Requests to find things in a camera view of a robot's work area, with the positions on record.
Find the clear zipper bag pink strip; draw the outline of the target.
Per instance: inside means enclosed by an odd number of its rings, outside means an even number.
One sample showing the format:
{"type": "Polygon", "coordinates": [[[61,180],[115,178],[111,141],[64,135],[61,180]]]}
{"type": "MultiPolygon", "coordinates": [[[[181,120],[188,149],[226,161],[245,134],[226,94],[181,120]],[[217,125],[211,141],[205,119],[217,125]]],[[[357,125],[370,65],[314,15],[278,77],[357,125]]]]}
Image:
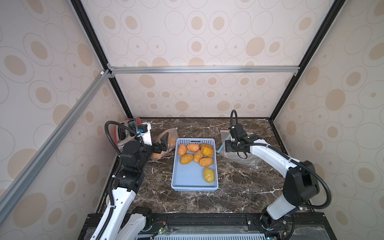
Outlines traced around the clear zipper bag pink strip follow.
{"type": "Polygon", "coordinates": [[[161,152],[153,153],[151,155],[151,160],[158,161],[173,151],[176,148],[176,142],[178,138],[179,135],[177,128],[168,129],[159,134],[155,141],[152,141],[152,144],[157,146],[160,145],[161,152]]]}

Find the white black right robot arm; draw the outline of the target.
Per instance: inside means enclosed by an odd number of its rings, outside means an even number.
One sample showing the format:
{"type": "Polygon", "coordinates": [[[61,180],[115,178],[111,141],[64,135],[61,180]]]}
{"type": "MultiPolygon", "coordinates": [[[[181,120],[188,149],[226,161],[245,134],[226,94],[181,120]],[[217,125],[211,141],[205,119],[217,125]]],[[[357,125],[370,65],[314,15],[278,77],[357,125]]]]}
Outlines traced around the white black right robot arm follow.
{"type": "Polygon", "coordinates": [[[274,228],[276,222],[301,207],[322,210],[331,204],[330,188],[310,161],[301,162],[274,148],[258,135],[249,135],[239,123],[236,110],[231,112],[230,124],[231,138],[225,140],[225,151],[237,153],[243,160],[249,155],[256,156],[285,179],[282,195],[262,211],[260,224],[264,229],[274,228]]]}

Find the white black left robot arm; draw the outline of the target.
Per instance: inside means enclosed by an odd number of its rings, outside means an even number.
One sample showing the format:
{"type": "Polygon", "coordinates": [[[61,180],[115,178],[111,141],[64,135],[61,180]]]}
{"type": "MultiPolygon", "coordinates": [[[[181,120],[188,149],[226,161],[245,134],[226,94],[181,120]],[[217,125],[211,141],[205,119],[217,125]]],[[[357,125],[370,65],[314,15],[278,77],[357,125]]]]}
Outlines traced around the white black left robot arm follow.
{"type": "Polygon", "coordinates": [[[115,121],[105,123],[105,133],[118,154],[119,164],[113,180],[108,184],[110,202],[91,237],[93,240],[134,240],[140,232],[152,228],[153,214],[149,208],[135,208],[128,222],[123,223],[145,178],[144,166],[152,154],[168,150],[169,133],[165,133],[160,142],[152,143],[150,130],[149,123],[136,126],[135,130],[115,121]],[[127,130],[133,134],[133,140],[120,150],[110,134],[110,125],[127,130]]]}

